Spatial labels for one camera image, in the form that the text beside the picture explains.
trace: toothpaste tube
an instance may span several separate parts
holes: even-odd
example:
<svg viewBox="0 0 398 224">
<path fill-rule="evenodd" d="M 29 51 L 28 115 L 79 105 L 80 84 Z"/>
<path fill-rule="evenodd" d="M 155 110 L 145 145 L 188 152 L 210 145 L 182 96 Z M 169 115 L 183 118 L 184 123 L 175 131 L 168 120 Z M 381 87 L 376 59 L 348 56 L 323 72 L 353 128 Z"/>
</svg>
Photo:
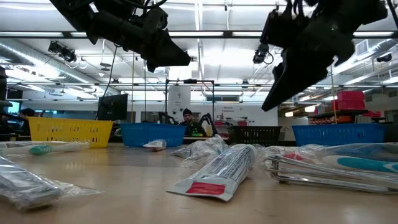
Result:
<svg viewBox="0 0 398 224">
<path fill-rule="evenodd" d="M 232 146 L 198 172 L 168 189 L 168 192 L 215 197 L 227 202 L 248 176 L 256 154 L 256 148 L 252 145 Z"/>
</svg>

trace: yellow basket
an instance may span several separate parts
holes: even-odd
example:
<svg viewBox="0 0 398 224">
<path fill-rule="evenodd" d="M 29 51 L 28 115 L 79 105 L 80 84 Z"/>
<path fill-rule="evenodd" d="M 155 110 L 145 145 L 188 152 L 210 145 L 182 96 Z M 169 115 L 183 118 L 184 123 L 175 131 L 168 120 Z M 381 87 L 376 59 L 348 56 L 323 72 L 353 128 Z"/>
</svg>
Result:
<svg viewBox="0 0 398 224">
<path fill-rule="evenodd" d="M 36 118 L 29 119 L 32 141 L 84 141 L 90 147 L 106 147 L 113 121 L 84 119 Z"/>
</svg>

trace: blue basket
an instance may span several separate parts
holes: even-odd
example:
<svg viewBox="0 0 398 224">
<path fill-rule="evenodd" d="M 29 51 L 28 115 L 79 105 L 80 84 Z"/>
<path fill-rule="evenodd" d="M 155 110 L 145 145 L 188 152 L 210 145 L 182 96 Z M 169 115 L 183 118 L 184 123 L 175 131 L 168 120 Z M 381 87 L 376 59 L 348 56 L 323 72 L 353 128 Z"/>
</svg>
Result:
<svg viewBox="0 0 398 224">
<path fill-rule="evenodd" d="M 182 145 L 186 126 L 154 124 L 154 123 L 129 123 L 120 124 L 123 144 L 125 146 L 142 147 L 148 142 L 163 139 L 167 147 Z"/>
<path fill-rule="evenodd" d="M 296 144 L 338 146 L 351 143 L 383 143 L 381 124 L 321 124 L 293 126 Z"/>
</svg>

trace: wooden table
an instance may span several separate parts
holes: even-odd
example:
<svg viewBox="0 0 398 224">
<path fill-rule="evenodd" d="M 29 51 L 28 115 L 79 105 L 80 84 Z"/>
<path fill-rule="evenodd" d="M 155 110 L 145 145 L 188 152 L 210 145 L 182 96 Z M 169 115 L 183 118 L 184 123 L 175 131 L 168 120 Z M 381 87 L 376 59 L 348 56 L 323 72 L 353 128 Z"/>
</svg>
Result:
<svg viewBox="0 0 398 224">
<path fill-rule="evenodd" d="M 112 144 L 107 149 L 11 158 L 36 174 L 104 194 L 65 199 L 53 207 L 18 212 L 0 203 L 0 223 L 397 223 L 398 195 L 282 185 L 253 172 L 224 203 L 167 193 L 192 170 L 179 168 L 172 149 L 149 152 Z"/>
</svg>

